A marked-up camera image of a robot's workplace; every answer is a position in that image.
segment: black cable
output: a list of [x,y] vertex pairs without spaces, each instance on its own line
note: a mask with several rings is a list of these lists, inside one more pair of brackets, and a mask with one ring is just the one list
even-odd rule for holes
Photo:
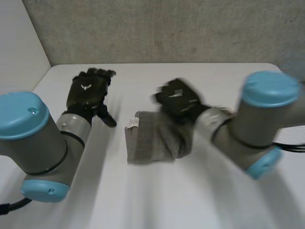
[[292,152],[292,153],[305,153],[305,144],[300,145],[288,145],[283,143],[275,142],[274,145],[281,148],[284,151]]
[[1,204],[0,205],[0,215],[7,215],[10,211],[18,210],[27,204],[29,204],[32,200],[28,198],[24,198],[17,203],[14,204]]

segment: robotic hand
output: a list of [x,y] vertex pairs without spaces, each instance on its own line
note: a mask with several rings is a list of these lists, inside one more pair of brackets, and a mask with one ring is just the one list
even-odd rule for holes
[[263,71],[245,81],[239,108],[202,104],[181,79],[174,79],[155,94],[157,102],[176,122],[193,122],[195,129],[253,179],[268,174],[281,150],[304,152],[305,145],[274,143],[280,128],[305,125],[305,87],[284,73]]
[[182,80],[174,79],[155,94],[162,109],[177,123],[194,123],[198,116],[209,109],[199,96]]
[[104,105],[111,70],[91,68],[76,76],[65,111],[57,123],[34,93],[0,96],[0,153],[10,157],[27,174],[21,186],[25,199],[0,205],[0,214],[18,209],[31,200],[60,202],[68,194],[97,115],[107,126],[116,122]]
[[91,123],[92,117],[97,115],[107,126],[115,127],[116,122],[108,113],[104,105],[108,86],[115,71],[90,68],[87,73],[81,72],[74,77],[67,99],[68,110],[65,114],[83,116]]

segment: gray robot arm segment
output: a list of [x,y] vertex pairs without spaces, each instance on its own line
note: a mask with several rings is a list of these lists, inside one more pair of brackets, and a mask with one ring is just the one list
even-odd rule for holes
[[302,84],[298,100],[289,109],[281,128],[305,125],[305,82]]
[[53,171],[40,176],[27,175],[25,180],[48,180],[71,186],[91,131],[91,125],[77,114],[63,114],[57,121],[57,127],[68,146],[65,160]]

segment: white table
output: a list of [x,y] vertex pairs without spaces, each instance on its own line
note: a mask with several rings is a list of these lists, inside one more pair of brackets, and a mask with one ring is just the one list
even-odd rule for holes
[[[252,181],[221,153],[195,137],[190,156],[174,163],[127,164],[124,126],[135,112],[152,111],[151,95],[185,77],[207,103],[235,108],[244,78],[266,63],[86,64],[51,68],[35,88],[54,120],[65,110],[71,80],[89,67],[114,69],[106,104],[115,129],[95,118],[67,198],[32,202],[0,217],[4,229],[304,229],[305,155],[285,153],[278,169]],[[304,141],[305,129],[287,129],[281,141]],[[22,198],[24,173],[0,160],[0,203]]]

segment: white tag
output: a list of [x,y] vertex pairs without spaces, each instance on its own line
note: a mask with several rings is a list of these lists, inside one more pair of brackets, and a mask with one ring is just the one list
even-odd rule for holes
[[127,129],[132,128],[134,126],[139,127],[139,118],[136,118],[136,117],[135,118],[131,118],[129,120]]

